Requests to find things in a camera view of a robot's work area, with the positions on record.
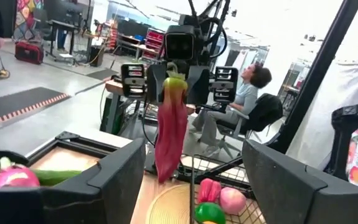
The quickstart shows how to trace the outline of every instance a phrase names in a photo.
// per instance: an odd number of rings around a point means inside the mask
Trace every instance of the office chair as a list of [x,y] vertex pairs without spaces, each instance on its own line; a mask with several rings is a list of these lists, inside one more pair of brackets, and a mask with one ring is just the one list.
[[224,151],[234,159],[229,149],[241,153],[240,149],[232,146],[225,141],[226,136],[234,138],[239,141],[248,139],[253,131],[263,131],[267,126],[273,124],[283,116],[283,105],[277,96],[265,93],[256,101],[255,108],[248,115],[241,113],[241,111],[230,108],[239,117],[237,124],[228,123],[226,121],[218,120],[217,129],[223,135],[223,138],[218,142],[219,149]]
[[34,9],[34,18],[36,21],[35,30],[40,33],[42,39],[46,41],[55,39],[55,37],[52,37],[52,27],[48,23],[46,10]]

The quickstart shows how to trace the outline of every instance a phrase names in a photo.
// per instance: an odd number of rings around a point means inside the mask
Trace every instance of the cucumber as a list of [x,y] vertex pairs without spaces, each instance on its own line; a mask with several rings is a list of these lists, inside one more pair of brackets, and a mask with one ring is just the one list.
[[36,177],[39,179],[40,186],[51,187],[57,185],[71,177],[81,174],[79,170],[32,170]]

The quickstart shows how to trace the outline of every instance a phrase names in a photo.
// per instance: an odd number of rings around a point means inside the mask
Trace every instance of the dark hair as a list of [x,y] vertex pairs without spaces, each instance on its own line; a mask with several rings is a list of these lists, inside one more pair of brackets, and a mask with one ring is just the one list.
[[268,68],[263,68],[255,64],[255,71],[251,77],[250,83],[256,88],[263,88],[271,82],[271,73]]

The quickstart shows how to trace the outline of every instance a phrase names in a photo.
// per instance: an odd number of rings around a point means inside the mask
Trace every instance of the red bag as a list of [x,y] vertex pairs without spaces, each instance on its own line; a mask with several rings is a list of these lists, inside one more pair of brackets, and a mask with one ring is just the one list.
[[44,50],[41,43],[19,41],[16,43],[16,59],[40,65],[43,63]]

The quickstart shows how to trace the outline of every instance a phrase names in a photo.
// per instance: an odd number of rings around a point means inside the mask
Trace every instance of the red pepper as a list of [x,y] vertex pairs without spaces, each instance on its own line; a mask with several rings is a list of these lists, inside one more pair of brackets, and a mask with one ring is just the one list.
[[164,81],[164,102],[158,108],[158,139],[155,165],[160,183],[169,179],[180,163],[187,130],[187,107],[183,103],[187,83],[180,78]]
[[198,191],[198,203],[215,202],[220,195],[222,186],[219,182],[206,178],[201,181]]

